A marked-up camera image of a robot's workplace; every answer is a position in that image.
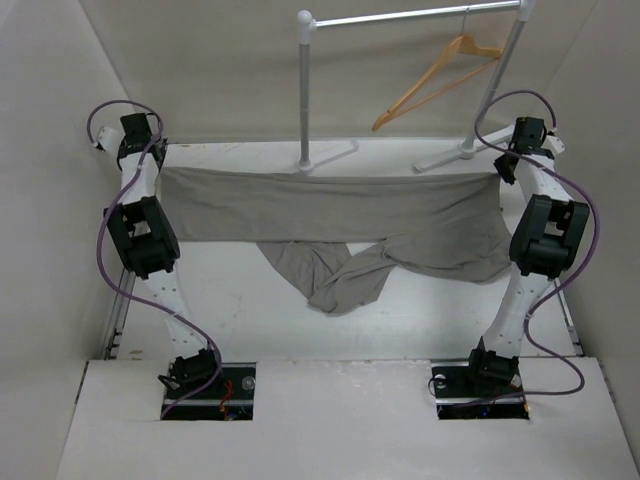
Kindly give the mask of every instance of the gray garment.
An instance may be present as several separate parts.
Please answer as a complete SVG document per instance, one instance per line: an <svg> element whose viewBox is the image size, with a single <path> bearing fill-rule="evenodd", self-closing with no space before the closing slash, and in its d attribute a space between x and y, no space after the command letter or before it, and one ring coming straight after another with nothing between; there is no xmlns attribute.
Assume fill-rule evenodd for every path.
<svg viewBox="0 0 640 480"><path fill-rule="evenodd" d="M162 171L162 205L179 240L254 241L325 312L378 298L398 264L485 282L510 264L494 174L305 177L192 168ZM343 242L376 241L351 256Z"/></svg>

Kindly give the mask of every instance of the metal pole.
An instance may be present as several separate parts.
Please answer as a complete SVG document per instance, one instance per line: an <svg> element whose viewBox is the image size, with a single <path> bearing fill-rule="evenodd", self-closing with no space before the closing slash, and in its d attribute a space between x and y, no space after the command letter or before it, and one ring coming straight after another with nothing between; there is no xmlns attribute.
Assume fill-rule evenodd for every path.
<svg viewBox="0 0 640 480"><path fill-rule="evenodd" d="M475 5L458 5L455 7L429 8L427 10L415 10L412 12L383 13L380 15L366 15L362 17L337 18L334 20L320 20L315 22L315 28L344 27L363 23L392 22L396 20L411 20L422 18L444 18L473 15L477 13L497 13L509 10L518 10L520 0L507 0L503 2L478 3Z"/></svg>
<svg viewBox="0 0 640 480"><path fill-rule="evenodd" d="M311 167L309 159L309 68L311 45L300 45L300 164Z"/></svg>
<svg viewBox="0 0 640 480"><path fill-rule="evenodd" d="M298 13L298 29L300 33L300 160L297 167L309 173L313 169L309 158L309 75L311 66L311 32L314 23L311 13L302 10Z"/></svg>
<svg viewBox="0 0 640 480"><path fill-rule="evenodd" d="M500 61L493 72L493 76L491 77L491 81L487 86L487 90L484 92L484 96L482 97L482 101L480 102L480 107L476 115L473 117L474 119L478 118L478 115L482 111L482 109L491 101L498 90L498 86L500 85L500 81L502 80L502 76L504 75L505 70L507 69L507 65L509 64L509 60L511 59L511 55L516 48L516 44L518 43L518 39L520 38L520 33L522 33L522 29L524 28L526 21L525 20L516 20L511 28L511 33L509 33L509 38L507 39L507 43L504 46L504 50L502 52L502 56L500 57ZM460 145L460 150L462 151L462 158L472 158L476 153L476 149L473 145L476 139L476 134L474 131L473 122L471 124L471 128L469 129L469 133L467 137L464 139L462 144Z"/></svg>

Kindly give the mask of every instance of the black end effector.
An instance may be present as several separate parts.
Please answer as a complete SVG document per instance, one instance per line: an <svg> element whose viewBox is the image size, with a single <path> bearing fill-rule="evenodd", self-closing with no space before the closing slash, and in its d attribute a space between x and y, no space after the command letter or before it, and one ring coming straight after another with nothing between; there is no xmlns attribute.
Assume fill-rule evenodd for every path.
<svg viewBox="0 0 640 480"><path fill-rule="evenodd" d="M518 357L504 358L496 352L487 352L480 340L477 348L469 355L467 377L475 388L475 395L489 397L497 388L508 386L518 373Z"/></svg>
<svg viewBox="0 0 640 480"><path fill-rule="evenodd" d="M547 128L541 118L519 117L509 142L509 150L521 155L545 155L553 158L550 150L542 148L547 135ZM505 182L514 184L516 177L513 172L518 165L518 157L505 153L493 165Z"/></svg>
<svg viewBox="0 0 640 480"><path fill-rule="evenodd" d="M151 141L153 133L147 120L149 115L152 114L133 113L120 117L120 123L122 123L122 128L124 129L124 139L118 149L118 167L120 166L120 159L133 153L142 152L144 147ZM149 150L149 153L153 155L158 170L160 170L167 153L167 139L156 142Z"/></svg>
<svg viewBox="0 0 640 480"><path fill-rule="evenodd" d="M217 369L215 354L212 350L203 348L193 357L177 357L169 369L169 375L158 375L158 380L171 390L191 390L195 385L210 379Z"/></svg>
<svg viewBox="0 0 640 480"><path fill-rule="evenodd" d="M149 231L136 235L140 223L146 223ZM118 205L107 227L124 268L140 278L160 270L171 272L180 258L178 240L156 197Z"/></svg>
<svg viewBox="0 0 640 480"><path fill-rule="evenodd" d="M513 234L509 258L522 275L538 273L558 278L573 264L588 219L589 206L585 203L532 195ZM548 232L549 224L559 233Z"/></svg>

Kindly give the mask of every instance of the white enclosure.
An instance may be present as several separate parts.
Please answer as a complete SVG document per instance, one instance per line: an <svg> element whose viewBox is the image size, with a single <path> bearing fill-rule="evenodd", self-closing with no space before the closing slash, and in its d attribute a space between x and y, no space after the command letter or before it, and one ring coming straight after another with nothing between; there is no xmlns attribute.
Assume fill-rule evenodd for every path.
<svg viewBox="0 0 640 480"><path fill-rule="evenodd" d="M171 348L161 317L142 306L129 309L120 360L91 362L80 390L86 362L100 358L109 333L114 295L95 267L95 240L102 209L119 184L117 169L86 139L91 109L113 98L154 107L165 120L169 139L189 142L188 148L170 147L174 164L200 162L243 171L286 170L290 165L294 171L297 145L285 140L298 134L298 10L335 18L459 3L0 2L2 480L54 479L63 450L60 480L100 475L191 478L210 474L208 462L216 458L234 459L227 464L226 478L261 472L276 478L267 475L276 475L273 459L292 460L291 452L295 462L283 478L526 478L535 468L542 470L532 478L637 478L632 459L637 463L640 458L636 0L538 0L500 89L533 88L551 100L568 148L557 169L590 191L601 210L600 249L567 292L571 315L557 300L537 315L540 322L534 326L543 343L573 355L565 323L572 319L589 357L576 359L587 376L581 394L532 400L532 422L526 425L438 422L425 392L428 360L466 355L495 314L506 284L480 290L397 269L380 300L354 312L348 323L347 317L327 319L306 309L298 292L262 268L266 265L256 267L247 282L255 286L273 280L262 296L233 297L246 286L231 273L234 259L258 262L257 250L251 245L212 250L206 244L183 247L180 274L198 323L221 340L229 359L261 362L263 383L253 425L236 429L212 424L216 422L153 421L161 396L155 375L165 368ZM465 31L483 46L501 46L513 18L513 13L469 17ZM311 135L334 142L312 143L312 159L314 149L318 156L328 147L346 151L356 140L358 153L327 165L327 174L361 174L370 161L370 174L410 175L413 161L439 145L453 144L425 137L466 132L490 71L378 132L394 138L364 137L461 27L459 18L441 19L336 30L314 38ZM474 58L458 59L424 93L478 65ZM116 128L118 117L128 112L113 107L98 116L96 126ZM507 101L489 116L487 131L533 113L544 111L533 101ZM193 143L256 140L273 143ZM451 171L489 168L491 156L476 160L485 163L459 162ZM522 208L517 187L505 187L501 195L512 228ZM107 267L117 279L120 262L107 244ZM243 268L252 274L249 263ZM141 285L136 292L143 294ZM273 292L288 302L281 318L269 303ZM462 297L479 305L482 318L459 306ZM260 314L269 316L272 328L257 324ZM524 355L529 384L554 389L575 381L559 362L535 358L538 352L531 345ZM337 360L398 362L372 367ZM379 417L381 410L387 415ZM284 443L260 443L256 435ZM351 440L353 449L337 449L335 435ZM222 457L201 447L203 439L222 436L227 438L218 451ZM494 447L482 445L487 438L511 453L508 461L491 457ZM456 442L466 455L480 452L491 460L487 470L480 474L477 464L447 457L443 444ZM266 449L272 459L248 461L231 448L236 443ZM171 456L175 444L193 448L199 463L176 462ZM482 446L475 450L474 445ZM110 452L108 462L105 451ZM123 461L114 465L112 455ZM425 470L427 461L433 470ZM184 469L187 464L191 472ZM355 464L365 467L358 470Z"/></svg>

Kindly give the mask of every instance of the wire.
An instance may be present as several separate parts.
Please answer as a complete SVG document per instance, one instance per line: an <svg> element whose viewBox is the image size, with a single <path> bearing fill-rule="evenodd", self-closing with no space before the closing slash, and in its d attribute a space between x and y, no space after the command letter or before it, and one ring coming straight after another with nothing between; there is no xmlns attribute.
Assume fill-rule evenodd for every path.
<svg viewBox="0 0 640 480"><path fill-rule="evenodd" d="M115 198L113 199L113 201L111 202L111 204L107 208L107 211L104 214L104 217L102 219L102 223L100 224L100 229L98 230L98 240L96 242L96 262L98 264L98 270L100 271L100 275L102 276L102 278L104 279L106 284L109 285L109 287L113 291L118 293L119 295L122 295L123 297L128 298L129 300L132 300L134 302L142 303L143 305L148 305L148 306L156 308L156 309L158 309L158 310L160 310L160 311L162 311L162 312L164 312L164 313L166 313L168 315L171 315L172 317L174 317L176 320L178 320L182 324L186 325L187 327L189 327L193 331L195 331L198 334L200 334L207 342L207 349L212 350L214 352L214 356L216 358L216 363L217 363L216 371L213 373L211 378L209 378L209 380L207 380L204 384L202 384L198 388L192 390L191 392L188 392L188 393L184 394L183 396L181 396L180 398L174 400L171 404L169 404L162 411L162 413L160 414L160 418L162 419L167 415L167 413L169 413L169 411L172 408L174 408L180 402L182 402L182 401L184 401L184 400L186 400L188 398L191 398L194 395L197 395L198 393L202 392L203 390L206 390L207 388L209 388L209 386L211 386L213 384L215 379L218 377L218 375L220 375L220 372L222 371L222 355L220 353L220 349L216 345L216 342L213 340L213 338L211 338L207 334L207 332L202 330L200 327L198 327L194 323L190 322L189 320L187 320L185 317L183 317L179 313L175 312L174 310L171 310L170 308L165 307L164 305L152 302L152 301L147 300L147 299L142 298L142 297L137 297L137 296L132 295L129 292L121 289L113 280L111 280L111 278L107 274L107 271L106 271L105 266L104 266L104 259L103 259L103 256L102 256L104 237L105 237L105 233L106 233L106 230L107 230L107 224L109 222L109 219L111 218L111 215L113 214L113 211L118 206L118 202L120 201L120 199L124 196L125 193L127 193L127 191L133 185L135 185L135 183L140 178L140 174L142 173L142 163L144 161L144 158L149 153L149 150L151 150L151 147L153 147L153 145L155 145L157 142L159 142L161 140L162 132L164 130L164 124L163 124L162 119L160 118L160 116L153 109L147 107L146 105L143 105L143 104L138 103L138 102L134 102L132 100L110 100L110 101L104 102L104 103L98 105L96 108L94 108L93 111L89 114L89 117L87 118L87 135L88 135L89 140L91 141L92 144L94 143L94 137L93 137L93 134L91 133L91 123L93 121L93 117L96 115L96 113L98 113L103 108L105 108L105 107L107 107L109 105L115 105L115 104L133 105L133 106L136 106L136 107L139 107L139 108L147 110L149 113L154 115L156 117L156 119L158 120L158 131L151 137L151 139L149 140L149 143L147 143L147 145L142 150L142 153L140 154L140 159L138 160L138 166L137 166L135 175L133 176L131 181L129 183L127 183L124 187L122 187L122 190L120 190L118 192L118 194L115 196Z"/></svg>
<svg viewBox="0 0 640 480"><path fill-rule="evenodd" d="M233 382L231 380L227 380L225 386L227 387L227 393L224 397L222 397L222 400L220 400L220 411L224 414L224 419L226 420L229 413L229 407L225 407L224 402L229 402L229 400L231 400L231 394L233 393Z"/></svg>
<svg viewBox="0 0 640 480"><path fill-rule="evenodd" d="M568 390L560 390L560 391L551 391L551 392L546 392L546 391L539 391L539 390L530 390L530 391L519 391L519 392L514 392L514 393L507 393L505 395L499 395L493 398L488 398L488 399L479 399L479 400L473 400L471 402L465 402L465 403L460 403L457 404L457 406L460 407L472 407L475 405L483 405L486 404L487 402L495 402L496 400L501 400L501 399L505 399L505 398L517 398L517 397L524 397L526 395L537 395L537 396L561 396L561 395L571 395L574 393L577 393L579 391L581 391L585 384L586 384L586 380L584 377L584 374L582 373L582 371L571 361L569 361L566 357L562 356L561 354L554 352L553 350L551 350L550 348L547 348L543 345L541 345L540 343L538 343L537 341L535 341L532 337L531 337L531 331L529 329L529 324L531 322L531 318L533 317L533 315L535 314L535 312L548 300L550 300L551 298L553 298L558 292L564 290L565 288L567 288L569 285L571 285L573 283L573 281L578 278L578 276L584 271L584 269L587 267L587 265L589 264L589 262L591 262L591 259L593 258L593 254L595 253L596 247L598 246L598 240L600 239L600 212L598 211L598 207L596 206L593 198L591 197L591 195L589 195L588 192L586 192L580 185L576 184L575 182L573 182L572 180L560 175L559 173L556 173L553 170L550 170L548 168L546 168L544 165L542 165L540 162L534 160L531 157L527 157L526 155L522 155L520 153L515 153L512 151L509 151L505 148L499 147L498 145L492 144L490 142L488 142L481 134L480 134L480 127L482 126L482 122L484 121L485 116L487 115L487 112L489 111L489 109L495 105L496 103L498 103L501 100L504 100L507 97L511 97L513 95L521 95L521 94L528 94L528 95L533 95L534 97L538 98L539 100L542 101L542 103L545 104L545 106L547 107L547 110L549 111L549 114L551 115L551 123L552 123L552 129L550 131L550 133L555 132L556 128L557 128L557 119L556 119L556 114L553 110L553 107L551 106L551 103L549 103L549 101L544 98L542 95L540 95L538 92L535 92L533 90L527 90L527 89L521 89L521 90L513 90L511 92L507 92L504 93L498 97L496 97L495 99L493 99L491 102L489 102L478 114L478 117L476 118L476 121L474 123L474 131L476 134L476 137L478 138L478 140L483 143L484 145L486 145L487 147L493 149L493 150L497 150L498 152L502 152L502 153L506 153L508 155L511 155L513 157L517 157L520 160L524 160L525 162L528 162L536 167L538 167L540 170L542 170L543 172L545 172L546 174L552 176L553 178L555 178L556 180L558 180L561 183L564 183L565 185L568 185L569 187L573 188L575 191L577 191L583 198L584 200L587 202L587 204L589 205L589 208L591 209L592 213L593 213L593 237L591 240L591 245L589 245L589 250L587 251L587 254L584 257L584 260L582 260L582 262L580 263L580 265L578 266L578 268L575 269L575 271L569 275L569 277L564 281L561 282L556 288L554 288L553 290L551 290L550 293L548 293L547 295L545 295L544 297L542 297L540 300L538 300L538 302L536 302L531 309L529 310L529 312L527 313L527 315L525 316L525 320L524 320L524 334L525 337L527 338L527 340L529 341L529 343L531 343L534 347L538 348L539 350L542 350L543 352L545 352L546 354L550 355L553 358L557 358L558 360L561 360L562 362L564 362L565 364L567 364L578 376L578 385L574 388L568 389Z"/></svg>

